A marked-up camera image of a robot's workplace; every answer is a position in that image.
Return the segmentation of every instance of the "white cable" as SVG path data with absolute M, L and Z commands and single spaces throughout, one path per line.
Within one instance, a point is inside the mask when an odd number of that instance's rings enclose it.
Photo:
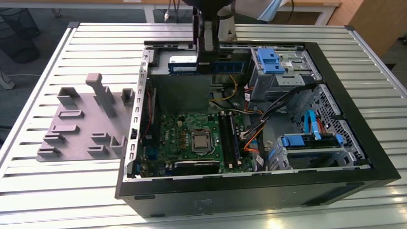
M 227 110 L 227 111 L 237 111 L 237 112 L 241 112 L 243 114 L 249 114 L 251 115 L 253 113 L 250 112 L 245 112 L 245 111 L 241 111 L 241 110 L 237 110 L 237 109 L 223 109 L 222 107 L 219 107 L 215 103 L 213 103 L 221 110 Z
M 37 75 L 37 74 L 14 74 L 14 75 L 7 75 L 7 76 L 21 76 L 21 75 L 33 75 L 33 76 L 42 76 L 42 75 Z

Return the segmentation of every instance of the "wooden desk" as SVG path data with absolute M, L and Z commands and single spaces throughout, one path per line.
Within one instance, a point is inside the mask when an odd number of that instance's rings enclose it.
M 294 0 L 295 12 L 320 12 L 316 25 L 326 25 L 334 10 L 342 5 L 341 0 Z M 154 23 L 154 10 L 166 10 L 169 0 L 0 0 L 0 7 L 11 8 L 73 8 L 73 9 L 143 9 L 147 23 Z M 181 4 L 182 10 L 191 10 Z M 291 11 L 289 2 L 279 11 Z

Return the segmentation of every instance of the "red cable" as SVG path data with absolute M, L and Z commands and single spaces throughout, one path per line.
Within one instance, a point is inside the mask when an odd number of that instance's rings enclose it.
M 150 91 L 147 91 L 147 95 L 149 95 L 149 125 L 147 125 L 147 129 L 146 129 L 145 135 L 142 137 L 142 140 L 145 139 L 147 131 L 149 131 L 150 126 L 151 126 L 151 102 L 150 102 L 151 99 L 150 99 Z

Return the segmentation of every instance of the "open computer tower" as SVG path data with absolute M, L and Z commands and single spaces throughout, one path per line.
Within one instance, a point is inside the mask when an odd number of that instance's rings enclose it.
M 401 176 L 317 43 L 146 42 L 117 198 L 143 217 L 332 204 Z

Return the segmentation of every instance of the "label sticker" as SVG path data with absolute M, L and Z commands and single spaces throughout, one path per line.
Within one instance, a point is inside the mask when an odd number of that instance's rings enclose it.
M 263 158 L 258 155 L 258 157 L 257 157 L 257 161 L 259 162 L 259 164 L 263 166 L 263 164 L 265 164 L 265 160 L 263 160 Z
M 174 67 L 173 71 L 175 71 L 175 72 L 194 72 L 194 71 L 197 71 L 197 67 Z
M 245 93 L 245 100 L 250 102 L 250 93 Z
M 289 61 L 289 62 L 282 62 L 282 66 L 283 66 L 283 67 L 293 67 L 291 61 Z

